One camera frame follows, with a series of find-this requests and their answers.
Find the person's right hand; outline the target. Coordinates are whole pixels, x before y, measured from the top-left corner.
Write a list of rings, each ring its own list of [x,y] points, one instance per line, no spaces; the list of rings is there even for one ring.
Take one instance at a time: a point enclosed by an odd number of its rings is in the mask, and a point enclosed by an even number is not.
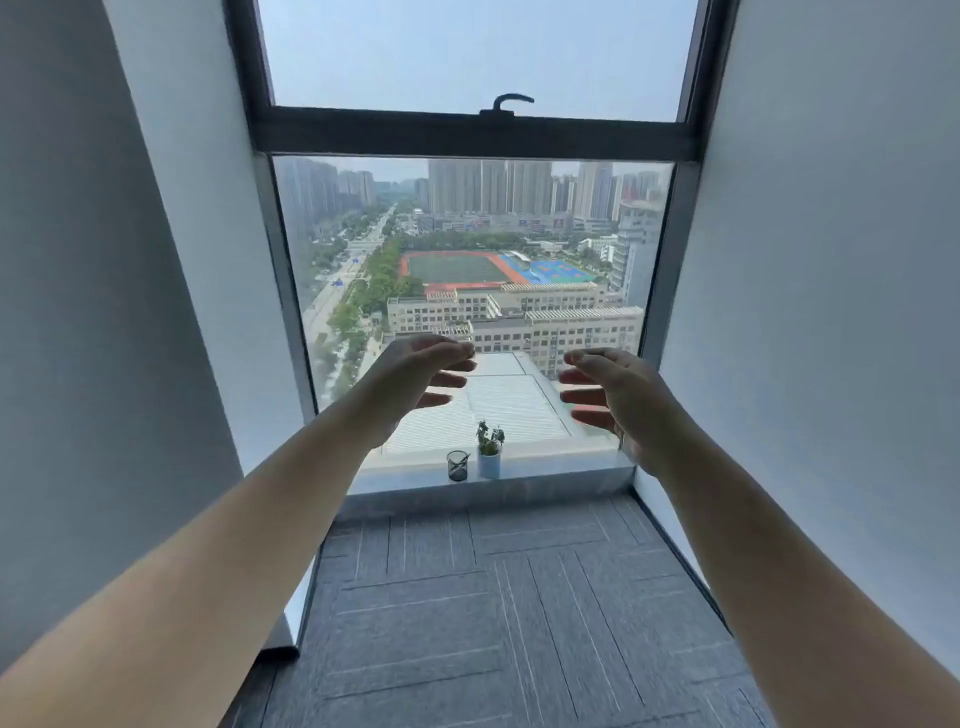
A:
[[[576,349],[564,356],[566,370],[570,368],[567,356],[585,350],[594,348]],[[624,450],[646,473],[658,476],[680,451],[684,438],[690,433],[691,418],[657,370],[642,358],[626,353],[627,442]]]

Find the person's left hand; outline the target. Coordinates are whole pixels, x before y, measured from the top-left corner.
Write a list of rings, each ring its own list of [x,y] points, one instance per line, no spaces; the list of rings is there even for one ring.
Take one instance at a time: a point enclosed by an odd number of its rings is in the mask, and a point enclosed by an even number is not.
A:
[[[393,341],[344,396],[344,422],[361,449],[371,451],[385,444],[400,421],[417,410],[415,338],[418,336],[443,335],[419,333]]]

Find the grey stone windowsill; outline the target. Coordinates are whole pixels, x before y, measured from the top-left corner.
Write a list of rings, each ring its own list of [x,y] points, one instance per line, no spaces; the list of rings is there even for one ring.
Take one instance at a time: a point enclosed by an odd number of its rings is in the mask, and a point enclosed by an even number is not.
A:
[[[350,493],[338,521],[447,515],[595,500],[633,489],[631,465]]]

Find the person's right forearm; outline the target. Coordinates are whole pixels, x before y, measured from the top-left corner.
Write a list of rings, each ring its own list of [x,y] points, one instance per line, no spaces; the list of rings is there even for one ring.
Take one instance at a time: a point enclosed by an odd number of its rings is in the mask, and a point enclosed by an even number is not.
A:
[[[630,437],[781,728],[960,728],[960,681],[712,439]]]

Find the person's left forearm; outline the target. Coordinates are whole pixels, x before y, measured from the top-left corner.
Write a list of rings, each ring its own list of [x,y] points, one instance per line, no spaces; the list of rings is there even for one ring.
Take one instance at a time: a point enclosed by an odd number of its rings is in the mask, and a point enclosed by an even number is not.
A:
[[[0,676],[0,728],[216,728],[368,452],[344,399]]]

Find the dark metal window frame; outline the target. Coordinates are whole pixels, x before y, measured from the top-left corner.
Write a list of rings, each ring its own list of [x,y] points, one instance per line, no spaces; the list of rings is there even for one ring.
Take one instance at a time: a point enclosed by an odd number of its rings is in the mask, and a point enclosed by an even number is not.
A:
[[[684,71],[680,114],[676,122],[590,120],[517,116],[502,107],[509,101],[533,104],[522,94],[501,94],[490,108],[474,114],[414,111],[294,107],[276,105],[269,79],[266,45],[263,39],[258,0],[222,0],[226,30],[243,97],[246,123],[255,152],[255,176],[261,197],[270,256],[280,297],[282,317],[294,361],[294,379],[306,423],[320,413],[303,316],[299,310],[289,231],[282,211],[282,194],[275,156],[293,157],[312,152],[401,153],[402,158],[426,158],[418,153],[468,154],[479,160],[480,153],[504,153],[498,157],[519,159],[521,152],[536,152],[535,161],[547,153],[562,162],[575,157],[588,161],[673,164],[667,212],[661,234],[676,265],[663,262],[661,293],[665,302],[654,303],[668,317],[687,244],[692,211],[681,213],[680,202],[670,220],[673,198],[681,192],[695,197],[715,107],[722,84],[730,37],[741,0],[698,0],[691,50]],[[566,439],[509,445],[501,458],[501,475],[494,480],[521,480],[558,477],[565,473],[619,471],[632,467],[619,449],[597,438],[570,436]],[[409,451],[397,457],[377,454],[361,467],[360,476],[374,480],[429,478],[447,482],[448,455],[443,450]]]

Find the small plant in white pot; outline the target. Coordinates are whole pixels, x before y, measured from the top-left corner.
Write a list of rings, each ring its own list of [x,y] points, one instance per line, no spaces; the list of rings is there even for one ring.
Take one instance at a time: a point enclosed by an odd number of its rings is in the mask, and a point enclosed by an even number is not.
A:
[[[478,422],[477,465],[479,477],[498,480],[501,474],[501,455],[506,436],[502,428],[490,426],[485,419]]]

